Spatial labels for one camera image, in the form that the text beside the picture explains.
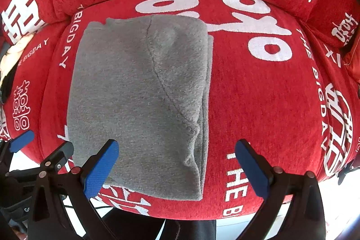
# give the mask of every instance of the metal bolt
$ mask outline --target metal bolt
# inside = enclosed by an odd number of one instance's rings
[[[306,175],[307,175],[309,178],[314,178],[314,177],[315,177],[314,172],[311,172],[311,171],[307,171]]]
[[[46,175],[47,175],[46,171],[41,171],[41,172],[39,173],[39,177],[40,177],[40,178],[44,178]]]
[[[275,167],[274,167],[274,172],[275,172],[275,173],[278,173],[278,174],[281,174],[281,173],[284,172],[284,170],[283,170],[281,167],[279,167],[279,166],[275,166]]]
[[[79,174],[80,171],[81,171],[81,168],[77,167],[77,166],[71,169],[72,174]]]

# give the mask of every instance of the red blanket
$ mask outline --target red blanket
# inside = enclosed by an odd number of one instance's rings
[[[299,174],[312,170],[319,180],[354,157],[357,85],[337,47],[357,26],[355,0],[265,0],[275,6],[262,0],[109,0],[91,6],[101,1],[0,0],[9,42],[50,24],[25,49],[4,105],[4,136],[36,133],[24,149],[30,158],[41,161],[68,138],[72,70],[87,24],[153,13],[200,18],[214,37],[203,200],[161,200],[109,186],[99,199],[154,217],[231,217],[252,213],[261,203],[233,155],[240,138],[272,165]]]

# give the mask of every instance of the beige object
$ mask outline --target beige object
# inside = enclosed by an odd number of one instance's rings
[[[0,87],[4,77],[10,72],[14,65],[19,61],[24,49],[29,44],[34,34],[22,37],[15,45],[9,48],[0,61]]]

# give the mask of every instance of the white floor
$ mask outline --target white floor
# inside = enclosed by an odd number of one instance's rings
[[[37,167],[38,165],[28,159],[24,154],[18,152],[14,155],[10,171],[24,170]],[[337,178],[331,178],[319,184],[322,193],[326,229],[326,240],[334,240],[344,229],[346,224],[359,215],[360,211],[360,170],[350,173],[346,176],[344,182],[338,186]],[[91,199],[95,207],[105,206],[103,202]],[[70,200],[66,199],[64,204],[71,205]],[[267,239],[275,236],[284,220],[289,205],[283,205],[279,211],[278,217],[269,232]],[[112,208],[99,209],[100,216],[104,216]],[[82,225],[73,209],[67,208],[68,215],[76,232],[83,236],[85,234]],[[245,229],[253,215],[245,215],[228,219],[217,220],[217,240],[235,240]]]

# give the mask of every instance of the black pants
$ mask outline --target black pants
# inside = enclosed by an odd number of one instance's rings
[[[103,221],[119,239],[155,240],[164,219],[112,209]],[[216,221],[166,220],[161,240],[216,240]]]

